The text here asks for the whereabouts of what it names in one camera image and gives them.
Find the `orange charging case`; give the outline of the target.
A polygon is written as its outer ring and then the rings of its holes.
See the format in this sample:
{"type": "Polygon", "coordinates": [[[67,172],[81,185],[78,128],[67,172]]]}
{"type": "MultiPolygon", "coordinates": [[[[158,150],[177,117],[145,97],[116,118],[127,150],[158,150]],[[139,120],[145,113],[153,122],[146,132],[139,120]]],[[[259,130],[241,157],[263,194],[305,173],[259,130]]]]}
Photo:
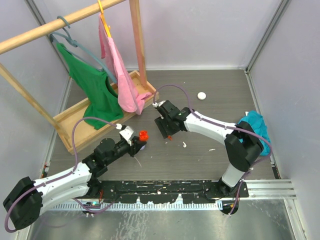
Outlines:
{"type": "Polygon", "coordinates": [[[139,132],[139,140],[146,142],[149,139],[148,132],[146,130],[141,130],[139,132]]]}

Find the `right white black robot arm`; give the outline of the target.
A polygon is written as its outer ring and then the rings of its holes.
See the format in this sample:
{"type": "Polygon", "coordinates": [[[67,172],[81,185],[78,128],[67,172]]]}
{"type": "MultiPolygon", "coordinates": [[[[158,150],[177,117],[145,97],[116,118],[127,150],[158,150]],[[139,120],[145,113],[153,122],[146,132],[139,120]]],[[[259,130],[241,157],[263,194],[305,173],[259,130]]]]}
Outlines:
{"type": "Polygon", "coordinates": [[[154,121],[163,138],[178,132],[191,132],[206,136],[225,146],[229,165],[218,181],[217,190],[231,197],[239,181],[260,156],[264,147],[249,123],[228,123],[204,115],[188,107],[179,109],[169,100],[154,102],[159,117],[154,121]]]}

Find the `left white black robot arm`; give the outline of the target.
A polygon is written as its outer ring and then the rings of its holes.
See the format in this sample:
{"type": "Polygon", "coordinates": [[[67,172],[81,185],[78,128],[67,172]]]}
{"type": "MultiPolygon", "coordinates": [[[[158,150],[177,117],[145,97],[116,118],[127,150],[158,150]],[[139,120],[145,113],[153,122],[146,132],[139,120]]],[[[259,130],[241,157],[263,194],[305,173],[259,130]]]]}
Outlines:
{"type": "Polygon", "coordinates": [[[32,180],[26,176],[20,179],[3,201],[7,212],[5,230],[9,233],[22,230],[66,200],[97,197],[100,193],[98,177],[108,170],[108,165],[126,154],[134,157],[146,143],[138,136],[131,141],[122,137],[119,142],[105,138],[75,167],[46,178],[32,180]]]}

